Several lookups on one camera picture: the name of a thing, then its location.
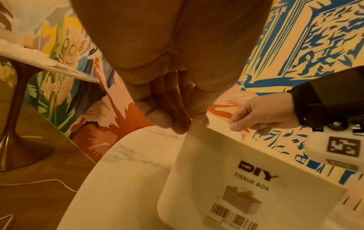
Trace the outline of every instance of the wooden surface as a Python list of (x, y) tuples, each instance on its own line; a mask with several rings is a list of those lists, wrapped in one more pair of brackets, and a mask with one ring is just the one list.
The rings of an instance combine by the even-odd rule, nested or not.
[[(13, 91), (0, 81), (1, 131), (5, 125), (12, 93)], [(78, 190), (95, 163), (27, 103), (22, 106), (17, 133), (46, 137), (55, 145), (55, 151), (36, 164), (0, 172), (0, 219), (14, 214), (15, 221), (9, 230), (55, 230), (75, 192), (67, 189), (59, 181), (16, 186), (1, 184), (56, 179), (69, 188)], [(8, 218), (0, 220), (0, 230), (7, 221)]]

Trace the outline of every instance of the white cable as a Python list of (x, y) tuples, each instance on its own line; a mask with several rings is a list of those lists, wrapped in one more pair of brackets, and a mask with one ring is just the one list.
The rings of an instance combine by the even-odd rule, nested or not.
[(41, 182), (47, 182), (47, 181), (58, 181), (58, 182), (61, 182), (68, 190), (70, 190), (72, 192), (77, 192), (77, 190), (73, 190), (72, 188), (68, 187), (65, 183), (63, 183), (63, 181), (56, 180), (56, 179), (41, 180), (41, 181), (30, 182), (30, 183), (21, 183), (21, 184), (0, 184), (0, 186), (31, 185), (31, 184), (36, 184), (36, 183), (41, 183)]
[(6, 222), (5, 226), (3, 227), (3, 230), (6, 230), (8, 226), (10, 226), (10, 224), (12, 223), (13, 219), (14, 219), (14, 214), (10, 214), (10, 215), (7, 215), (7, 216), (4, 216), (4, 217), (1, 217), (0, 220), (3, 220), (3, 219), (6, 219), (6, 218), (9, 218), (9, 220)]

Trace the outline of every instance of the cartoon face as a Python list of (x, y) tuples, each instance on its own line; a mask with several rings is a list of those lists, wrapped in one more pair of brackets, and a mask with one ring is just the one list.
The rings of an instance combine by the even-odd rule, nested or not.
[(87, 40), (81, 32), (74, 27), (67, 26), (66, 38), (62, 44), (59, 62), (77, 68), (80, 54), (86, 47)]

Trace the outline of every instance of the white marble tabletop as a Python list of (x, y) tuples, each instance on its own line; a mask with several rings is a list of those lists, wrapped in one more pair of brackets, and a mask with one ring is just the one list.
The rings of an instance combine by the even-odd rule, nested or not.
[[(159, 127), (122, 138), (86, 178), (57, 230), (170, 230), (158, 217), (157, 202), (183, 139)], [(328, 220), (321, 230), (355, 228)]]
[(23, 48), (4, 39), (0, 39), (0, 56), (83, 81), (99, 82), (93, 76), (50, 59), (45, 53), (39, 50)]

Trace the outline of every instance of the bronze table leg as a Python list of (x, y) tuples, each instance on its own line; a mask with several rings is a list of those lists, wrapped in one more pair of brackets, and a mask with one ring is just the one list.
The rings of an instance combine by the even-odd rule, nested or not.
[(34, 164), (45, 159), (54, 150), (53, 145), (40, 136), (18, 136), (15, 133), (28, 80), (43, 70), (20, 61), (10, 59), (9, 62), (14, 67), (18, 80), (6, 126), (0, 135), (0, 172)]

